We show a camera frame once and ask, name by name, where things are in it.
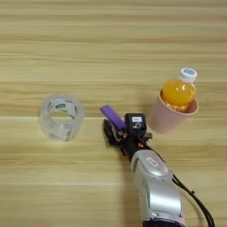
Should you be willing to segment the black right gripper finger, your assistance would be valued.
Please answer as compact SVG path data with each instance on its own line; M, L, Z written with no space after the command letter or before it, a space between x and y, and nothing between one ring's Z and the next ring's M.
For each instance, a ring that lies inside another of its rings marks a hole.
M114 135L113 125L107 119L104 119L103 130L104 130L104 133L106 135L106 139L108 141L108 144L111 145L111 146L118 146L119 142L117 141L117 139Z

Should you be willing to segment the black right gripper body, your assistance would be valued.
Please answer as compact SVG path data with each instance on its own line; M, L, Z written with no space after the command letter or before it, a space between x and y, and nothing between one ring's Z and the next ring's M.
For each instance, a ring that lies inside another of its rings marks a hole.
M139 150L150 149L147 141L153 138L152 133L142 130L120 131L117 133L119 138L118 146L124 156L132 160L134 154Z

